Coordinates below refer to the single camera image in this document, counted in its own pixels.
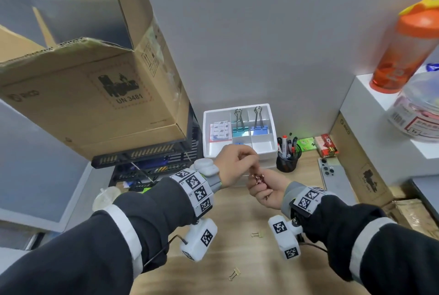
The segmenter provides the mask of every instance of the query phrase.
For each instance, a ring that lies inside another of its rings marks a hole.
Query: jacket sleeve
[[[113,205],[126,215],[138,237],[142,265],[166,246],[171,232],[196,220],[189,198],[170,178],[144,194],[124,193]],[[165,264],[166,253],[143,272]],[[0,294],[129,294],[133,264],[120,228],[106,211],[97,211],[11,265],[0,275]]]
[[[404,228],[378,207],[348,206],[325,196],[309,218],[299,216],[307,237],[328,250],[331,268],[372,294],[436,294],[439,241]]]

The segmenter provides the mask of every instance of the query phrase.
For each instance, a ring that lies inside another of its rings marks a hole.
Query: orange water bottle
[[[398,93],[438,44],[439,0],[422,0],[403,10],[370,87],[381,93]]]

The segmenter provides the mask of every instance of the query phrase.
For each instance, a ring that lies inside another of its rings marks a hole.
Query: pen holder
[[[297,161],[302,156],[302,150],[299,145],[297,145],[297,153],[296,156],[292,156],[290,159],[284,159],[279,153],[277,154],[276,159],[276,168],[283,173],[290,173],[294,169],[296,169]]]

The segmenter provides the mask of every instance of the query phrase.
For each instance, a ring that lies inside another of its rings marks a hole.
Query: hand
[[[256,184],[255,178],[249,176],[247,188],[250,195],[265,207],[281,209],[284,192],[291,181],[284,175],[270,169],[258,170],[256,174],[264,175],[264,183]]]
[[[222,148],[213,163],[220,171],[223,188],[235,184],[251,167],[259,168],[259,156],[250,146],[229,144]]]

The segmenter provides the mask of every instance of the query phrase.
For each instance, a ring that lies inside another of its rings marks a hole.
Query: wooden desk
[[[317,158],[316,151],[304,153],[288,178],[322,186]],[[329,267],[327,255],[316,248],[302,246],[298,259],[283,260],[267,223],[280,213],[261,206],[244,187],[216,193],[207,217],[217,224],[218,234],[205,257],[198,263],[190,261],[175,240],[166,265],[141,274],[131,295],[369,294],[359,284],[340,279]],[[265,236],[251,237],[258,231]],[[175,234],[186,232],[184,227]],[[241,275],[229,281],[235,267]]]

